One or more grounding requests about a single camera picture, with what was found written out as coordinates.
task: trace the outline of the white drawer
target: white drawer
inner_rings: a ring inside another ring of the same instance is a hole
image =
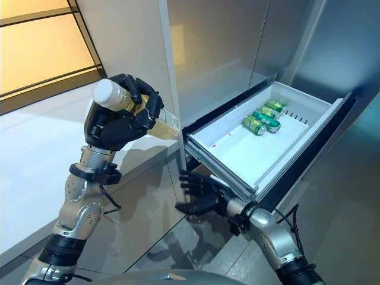
[[[198,130],[186,134],[185,150],[226,181],[241,198],[261,201],[301,154],[313,154],[307,155],[311,162],[329,137],[324,134],[321,141],[318,135],[327,128],[348,98],[349,95],[330,104],[274,82]],[[281,128],[277,133],[253,135],[242,126],[242,120],[269,99],[285,103],[289,110],[280,117]],[[329,126],[330,135],[347,112],[341,113],[335,124]],[[303,169],[298,166],[297,173],[287,175],[298,174],[292,177],[297,179],[309,163],[304,161],[301,163]]]

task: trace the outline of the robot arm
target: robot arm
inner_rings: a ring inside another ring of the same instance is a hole
[[[143,80],[124,74],[110,79],[127,89],[134,103],[141,103],[141,94],[148,95],[149,100],[136,115],[92,104],[84,125],[88,145],[81,149],[80,162],[69,168],[65,202],[58,221],[22,285],[64,284],[72,279],[86,240],[104,214],[103,198],[107,195],[104,186],[120,181],[121,173],[112,163],[115,153],[153,128],[163,108],[158,92]]]
[[[230,231],[253,239],[284,285],[323,285],[322,278],[309,265],[290,233],[267,210],[255,202],[243,202],[226,185],[196,173],[183,172],[185,194],[195,197],[191,203],[177,204],[186,214],[215,210],[227,217]]]

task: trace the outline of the window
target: window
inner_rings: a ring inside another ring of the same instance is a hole
[[[1,1],[0,113],[106,77],[75,0]]]

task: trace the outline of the soda can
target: soda can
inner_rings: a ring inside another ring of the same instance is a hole
[[[281,128],[281,124],[279,121],[273,119],[272,117],[269,117],[263,113],[261,113],[259,110],[254,111],[252,116],[265,124],[267,126],[267,131],[272,132],[273,134],[277,132]]]
[[[281,102],[276,100],[269,100],[265,103],[265,105],[266,107],[269,107],[270,109],[277,111],[278,113],[280,113],[280,115],[283,115],[287,111],[286,104],[282,104]]]
[[[280,117],[280,113],[278,111],[275,111],[269,107],[266,107],[266,106],[261,106],[259,109],[258,109],[261,113],[269,116],[269,117],[272,117],[273,119],[275,120],[278,120],[279,117]]]
[[[246,116],[243,120],[243,126],[253,132],[255,135],[263,135],[265,133],[265,125],[256,120],[253,116]]]

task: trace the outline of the window frame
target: window frame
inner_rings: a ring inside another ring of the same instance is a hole
[[[87,49],[90,52],[90,55],[94,61],[94,65],[88,66],[86,68],[78,69],[75,71],[71,71],[66,74],[61,74],[53,78],[48,78],[46,80],[39,81],[39,82],[30,84],[28,86],[24,86],[16,90],[6,92],[4,94],[0,94],[0,115],[6,114],[8,112],[12,112],[13,110],[17,110],[27,105],[36,103],[38,101],[50,98],[52,96],[61,94],[66,91],[70,91],[72,89],[84,86],[86,84],[90,84],[92,82],[95,82],[97,80],[107,77],[106,71],[104,70],[102,62],[95,49],[94,43],[92,41],[90,33],[88,32],[88,28],[84,22],[84,19],[79,9],[79,6],[77,4],[77,1],[67,0],[67,3],[68,3],[68,7],[65,7],[65,8],[58,8],[58,9],[53,9],[53,10],[35,12],[31,14],[25,14],[25,15],[19,15],[15,17],[1,19],[0,27],[6,27],[10,25],[25,23],[28,21],[38,21],[44,18],[72,14],[74,16],[75,22],[77,23],[79,31],[83,37],[85,45],[87,46]],[[70,76],[79,72],[84,72],[84,73],[80,73],[75,76],[65,78],[67,76]],[[52,82],[50,84],[46,84],[53,80],[58,80],[58,81]],[[38,86],[41,84],[46,84],[46,85],[36,87],[32,90],[28,90],[30,88],[33,88],[34,86]]]

